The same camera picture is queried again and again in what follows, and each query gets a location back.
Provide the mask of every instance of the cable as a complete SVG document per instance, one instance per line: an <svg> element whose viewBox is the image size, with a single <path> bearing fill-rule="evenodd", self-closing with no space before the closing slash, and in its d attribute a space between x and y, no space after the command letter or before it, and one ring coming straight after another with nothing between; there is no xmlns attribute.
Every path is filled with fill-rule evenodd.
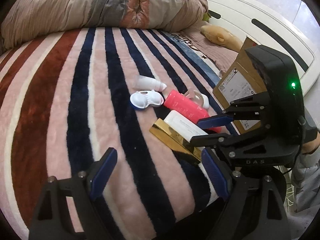
<svg viewBox="0 0 320 240"><path fill-rule="evenodd" d="M297 162L297 158L298 156L300 155L301 151L302 151L302 145L303 145L303 141L304 141L304 138L305 138L305 135L306 135L306 127L305 127L305 123L301 125L301 129L302 129L302 133L301 133L301 141L300 141L300 145L299 145L299 150L296 154L296 156L294 157L294 161L293 161L293 166L291 169L287 170L286 172L283 173L283 175L289 173L290 171L292 171L292 169L294 168L294 166L296 165L296 162Z"/></svg>

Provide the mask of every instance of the bed frame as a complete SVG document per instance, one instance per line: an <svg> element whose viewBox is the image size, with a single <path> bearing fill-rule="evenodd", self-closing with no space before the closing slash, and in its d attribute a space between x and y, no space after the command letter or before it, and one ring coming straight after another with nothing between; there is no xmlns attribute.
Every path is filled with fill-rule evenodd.
<svg viewBox="0 0 320 240"><path fill-rule="evenodd" d="M213 16L210 24L226 28L242 41L248 36L292 57L305 96L320 74L320 51L302 32L255 0L208 0L208 4Z"/></svg>

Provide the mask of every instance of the cardboard box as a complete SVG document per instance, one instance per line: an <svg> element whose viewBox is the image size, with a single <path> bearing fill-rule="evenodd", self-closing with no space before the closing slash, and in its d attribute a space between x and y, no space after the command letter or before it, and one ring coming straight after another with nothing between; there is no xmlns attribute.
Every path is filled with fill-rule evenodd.
<svg viewBox="0 0 320 240"><path fill-rule="evenodd" d="M265 84L252 65L251 60L244 51L257 44L250 38L246 38L244 44L228 71L223 75L218 85L213 89L213 94L224 109L234 101L252 94L266 91ZM234 121L240 134L254 130L260 126L260 121L242 120Z"/></svg>

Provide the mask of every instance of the red bottle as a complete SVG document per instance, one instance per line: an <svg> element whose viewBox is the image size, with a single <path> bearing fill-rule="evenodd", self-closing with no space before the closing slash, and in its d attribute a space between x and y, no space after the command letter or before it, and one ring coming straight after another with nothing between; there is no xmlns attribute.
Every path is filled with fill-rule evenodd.
<svg viewBox="0 0 320 240"><path fill-rule="evenodd" d="M185 118L189 119L194 124L197 124L199 119L210 117L208 112L202 107L198 106L195 102L186 98L176 90L172 90L164 101L164 106L170 110L176 110L182 114ZM221 127L213 127L209 130L213 130L217 133L221 132Z"/></svg>

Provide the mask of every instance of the stuffed toy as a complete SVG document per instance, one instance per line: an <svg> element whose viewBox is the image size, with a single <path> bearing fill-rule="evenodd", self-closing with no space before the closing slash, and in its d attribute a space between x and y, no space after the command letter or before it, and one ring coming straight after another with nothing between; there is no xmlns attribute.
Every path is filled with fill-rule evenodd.
<svg viewBox="0 0 320 240"><path fill-rule="evenodd" d="M240 51L243 43L228 30L216 25L204 25L200 31L206 38L214 44L231 49L235 52Z"/></svg>

